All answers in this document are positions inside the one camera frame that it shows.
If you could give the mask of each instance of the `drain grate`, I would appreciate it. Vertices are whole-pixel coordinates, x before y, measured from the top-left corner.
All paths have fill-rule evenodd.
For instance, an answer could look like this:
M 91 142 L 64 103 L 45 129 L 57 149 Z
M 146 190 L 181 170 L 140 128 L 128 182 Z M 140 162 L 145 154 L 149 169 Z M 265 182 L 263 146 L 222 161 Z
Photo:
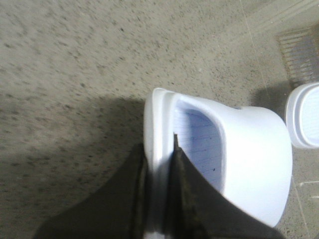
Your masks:
M 278 42 L 293 89 L 319 81 L 319 24 L 280 34 Z

